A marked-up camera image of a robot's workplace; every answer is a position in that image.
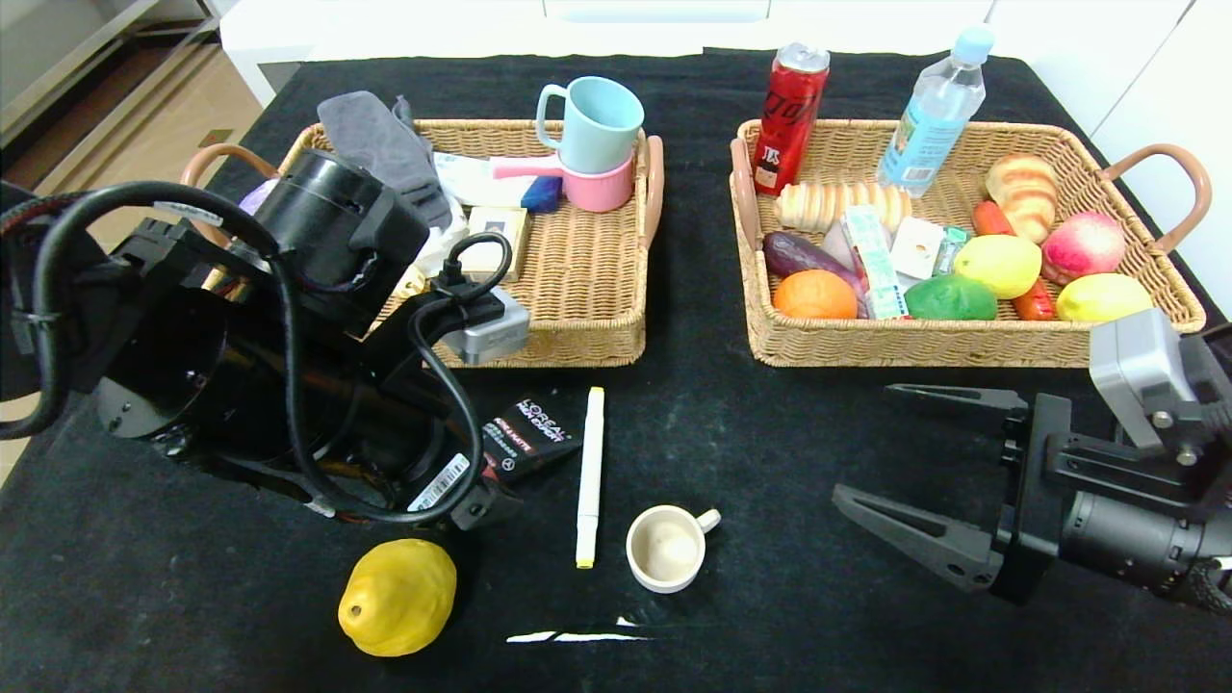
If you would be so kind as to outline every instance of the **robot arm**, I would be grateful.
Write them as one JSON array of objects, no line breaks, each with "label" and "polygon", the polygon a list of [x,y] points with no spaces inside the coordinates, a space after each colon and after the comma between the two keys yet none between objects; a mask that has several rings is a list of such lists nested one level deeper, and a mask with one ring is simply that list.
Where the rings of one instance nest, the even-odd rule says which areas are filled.
[{"label": "robot arm", "polygon": [[[482,459],[479,420],[432,343],[485,328],[499,339],[484,356],[525,344],[525,310],[495,286],[504,273],[474,284],[456,261],[483,240],[508,259],[503,238],[460,243],[431,291],[360,342],[428,238],[366,171],[307,150],[255,218],[166,182],[65,202],[58,217],[5,217],[4,397],[43,392],[42,412],[6,437],[46,428],[70,388],[96,391],[111,433],[326,515],[425,523],[473,493],[479,465],[434,507],[407,511],[463,440]],[[224,250],[185,222],[147,219],[108,256],[85,228],[121,205],[172,207],[237,239]],[[203,289],[211,270],[224,281]],[[460,427],[446,425],[450,400]]]},{"label": "robot arm", "polygon": [[1232,364],[1216,356],[1232,333],[1206,337],[1179,338],[1159,310],[1092,330],[1092,380],[1127,440],[1073,433],[1071,402],[1051,395],[1029,406],[1007,391],[891,386],[1004,417],[1010,478],[992,531],[841,485],[834,503],[966,591],[1025,603],[1060,557],[1232,615]]}]

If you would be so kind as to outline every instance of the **blue eraser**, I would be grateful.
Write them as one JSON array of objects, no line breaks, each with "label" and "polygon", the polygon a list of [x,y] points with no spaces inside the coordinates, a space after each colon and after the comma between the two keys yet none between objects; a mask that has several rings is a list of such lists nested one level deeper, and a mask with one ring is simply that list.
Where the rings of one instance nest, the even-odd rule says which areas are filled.
[{"label": "blue eraser", "polygon": [[522,194],[522,207],[533,213],[554,212],[561,206],[562,179],[541,175]]}]

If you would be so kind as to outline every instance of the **orange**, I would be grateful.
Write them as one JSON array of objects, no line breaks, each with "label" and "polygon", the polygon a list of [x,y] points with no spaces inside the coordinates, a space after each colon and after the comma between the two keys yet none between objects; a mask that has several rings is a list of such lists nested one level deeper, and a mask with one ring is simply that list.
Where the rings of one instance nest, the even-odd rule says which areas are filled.
[{"label": "orange", "polygon": [[788,318],[854,318],[855,291],[843,277],[825,270],[804,270],[782,280],[774,307]]}]

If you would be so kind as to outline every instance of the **small white cup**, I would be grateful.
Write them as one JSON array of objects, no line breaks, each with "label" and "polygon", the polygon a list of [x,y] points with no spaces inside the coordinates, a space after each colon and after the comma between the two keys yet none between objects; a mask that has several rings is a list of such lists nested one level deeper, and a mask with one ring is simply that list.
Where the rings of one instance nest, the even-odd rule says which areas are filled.
[{"label": "small white cup", "polygon": [[675,506],[655,506],[637,515],[625,536],[625,556],[633,577],[659,594],[689,587],[706,559],[706,533],[719,519],[715,509],[695,518]]}]

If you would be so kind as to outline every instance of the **light blue mug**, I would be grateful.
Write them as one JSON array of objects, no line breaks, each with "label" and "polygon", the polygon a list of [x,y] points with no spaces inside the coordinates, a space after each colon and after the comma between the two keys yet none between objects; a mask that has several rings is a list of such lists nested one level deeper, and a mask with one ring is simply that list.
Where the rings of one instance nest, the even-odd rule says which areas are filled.
[{"label": "light blue mug", "polygon": [[[564,133],[552,139],[543,128],[547,101],[564,99]],[[601,174],[618,168],[633,152],[633,141],[646,112],[627,86],[601,76],[579,76],[568,88],[548,84],[540,91],[535,133],[557,149],[573,173]]]}]

